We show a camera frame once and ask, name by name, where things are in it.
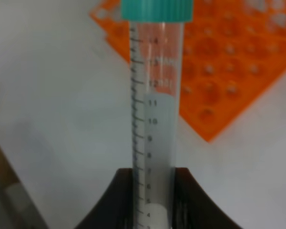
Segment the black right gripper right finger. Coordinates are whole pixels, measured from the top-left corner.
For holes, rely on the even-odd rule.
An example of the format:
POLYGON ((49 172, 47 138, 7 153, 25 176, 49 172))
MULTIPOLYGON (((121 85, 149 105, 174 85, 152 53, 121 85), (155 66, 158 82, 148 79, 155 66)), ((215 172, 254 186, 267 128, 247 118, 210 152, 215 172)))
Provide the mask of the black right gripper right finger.
POLYGON ((174 179, 174 229, 239 229, 205 193, 189 169, 178 167, 174 179))

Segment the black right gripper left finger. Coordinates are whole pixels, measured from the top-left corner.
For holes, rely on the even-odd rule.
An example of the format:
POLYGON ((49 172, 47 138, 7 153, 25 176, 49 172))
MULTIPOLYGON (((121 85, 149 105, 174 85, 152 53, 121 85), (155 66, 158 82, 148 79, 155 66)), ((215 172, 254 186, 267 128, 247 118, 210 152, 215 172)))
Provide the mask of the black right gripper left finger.
POLYGON ((97 204, 77 229, 133 228, 133 170, 120 168, 97 204))

